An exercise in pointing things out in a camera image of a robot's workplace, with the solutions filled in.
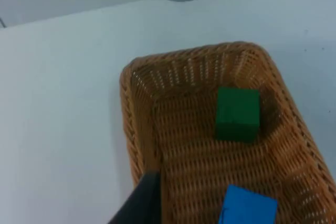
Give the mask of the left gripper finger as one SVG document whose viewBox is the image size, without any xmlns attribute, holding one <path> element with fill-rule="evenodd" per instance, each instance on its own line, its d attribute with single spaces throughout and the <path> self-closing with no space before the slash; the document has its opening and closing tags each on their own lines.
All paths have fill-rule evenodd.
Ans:
<svg viewBox="0 0 336 224">
<path fill-rule="evenodd" d="M 161 223 L 161 176 L 146 172 L 110 223 Z"/>
</svg>

